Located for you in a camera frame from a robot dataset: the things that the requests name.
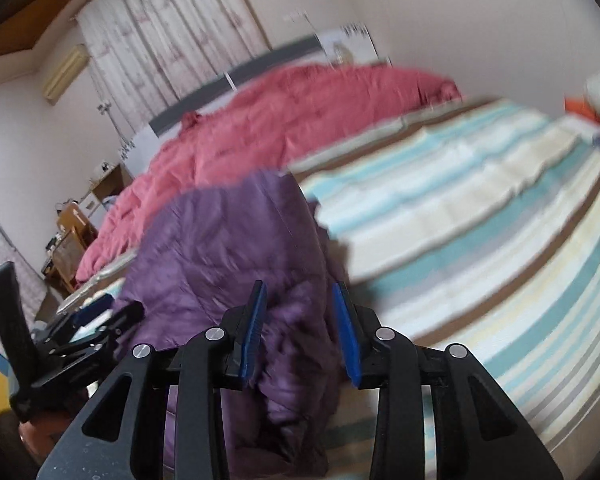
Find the pink comforter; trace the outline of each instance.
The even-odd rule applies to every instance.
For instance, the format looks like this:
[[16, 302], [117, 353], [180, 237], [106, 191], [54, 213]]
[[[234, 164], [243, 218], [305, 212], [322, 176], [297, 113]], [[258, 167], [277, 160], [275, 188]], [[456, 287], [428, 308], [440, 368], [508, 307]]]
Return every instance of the pink comforter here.
[[389, 66], [309, 65], [273, 70], [223, 109], [185, 114], [182, 130], [118, 197], [77, 272], [87, 281], [139, 245], [160, 208], [194, 187], [284, 168], [372, 124], [459, 97], [449, 79]]

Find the striped bedsheet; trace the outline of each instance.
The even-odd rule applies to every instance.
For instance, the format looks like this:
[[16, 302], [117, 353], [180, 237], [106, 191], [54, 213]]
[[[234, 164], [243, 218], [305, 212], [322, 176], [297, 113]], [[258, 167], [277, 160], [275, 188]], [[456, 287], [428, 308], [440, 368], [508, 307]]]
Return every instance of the striped bedsheet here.
[[[354, 302], [417, 344], [468, 346], [556, 456], [600, 398], [600, 150], [568, 122], [487, 100], [391, 121], [291, 170]], [[377, 403], [343, 389], [331, 477], [368, 476]], [[426, 392], [424, 411], [433, 477]], [[568, 479], [587, 464], [558, 465]]]

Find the purple puffer jacket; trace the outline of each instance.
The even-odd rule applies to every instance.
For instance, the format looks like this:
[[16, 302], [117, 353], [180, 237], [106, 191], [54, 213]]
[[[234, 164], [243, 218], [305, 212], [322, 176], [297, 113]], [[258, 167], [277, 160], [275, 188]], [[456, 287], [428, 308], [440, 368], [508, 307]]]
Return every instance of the purple puffer jacket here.
[[[122, 340], [158, 350], [183, 345], [244, 304], [255, 280], [269, 302], [254, 387], [222, 391], [232, 475], [321, 476], [318, 438], [338, 402], [340, 353], [331, 285], [343, 272], [326, 232], [290, 175], [255, 173], [230, 188], [194, 190], [167, 205], [146, 232], [115, 308], [144, 304]], [[176, 390], [169, 398], [165, 464], [173, 465]]]

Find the striped blanket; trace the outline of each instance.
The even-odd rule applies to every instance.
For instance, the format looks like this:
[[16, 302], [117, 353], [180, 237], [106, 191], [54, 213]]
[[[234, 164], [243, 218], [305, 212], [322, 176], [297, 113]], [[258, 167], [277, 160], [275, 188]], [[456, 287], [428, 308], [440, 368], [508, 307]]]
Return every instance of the striped blanket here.
[[[469, 347], [574, 478], [587, 464], [558, 448], [600, 398], [600, 150], [492, 100], [411, 114], [291, 171], [320, 203], [354, 302], [417, 344]], [[332, 477], [368, 476], [377, 403], [344, 388]], [[433, 477], [426, 394], [424, 410]]]

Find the purple jacket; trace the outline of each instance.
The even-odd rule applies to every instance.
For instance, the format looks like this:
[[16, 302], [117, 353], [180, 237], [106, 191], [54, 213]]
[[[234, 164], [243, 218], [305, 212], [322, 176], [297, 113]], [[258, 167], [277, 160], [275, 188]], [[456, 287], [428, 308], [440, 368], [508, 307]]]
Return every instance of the purple jacket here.
[[[255, 173], [229, 188], [188, 192], [146, 232], [116, 308], [144, 304], [145, 319], [122, 340], [158, 350], [183, 345], [244, 304], [253, 282], [269, 303], [253, 388], [222, 391], [229, 469], [240, 478], [321, 476], [318, 438], [338, 402], [340, 353], [326, 232], [290, 175]], [[170, 394], [165, 464], [173, 465], [177, 389]]]

